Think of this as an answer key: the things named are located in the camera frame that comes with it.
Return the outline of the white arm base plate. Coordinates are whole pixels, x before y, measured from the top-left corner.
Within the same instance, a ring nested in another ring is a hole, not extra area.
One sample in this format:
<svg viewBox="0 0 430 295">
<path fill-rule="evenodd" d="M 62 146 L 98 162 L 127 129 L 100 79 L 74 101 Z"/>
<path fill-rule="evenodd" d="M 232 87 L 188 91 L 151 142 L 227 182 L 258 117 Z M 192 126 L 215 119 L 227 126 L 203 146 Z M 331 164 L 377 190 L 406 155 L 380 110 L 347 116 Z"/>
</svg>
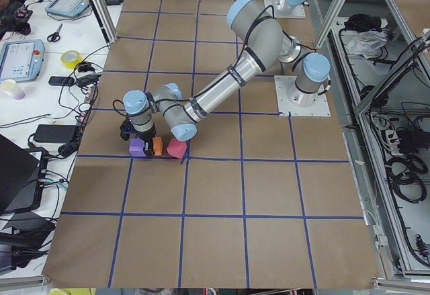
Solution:
<svg viewBox="0 0 430 295">
<path fill-rule="evenodd" d="M 327 95 L 302 93 L 296 87 L 296 76 L 277 75 L 274 77 L 277 108 L 280 116 L 291 117 L 330 117 Z"/>
</svg>

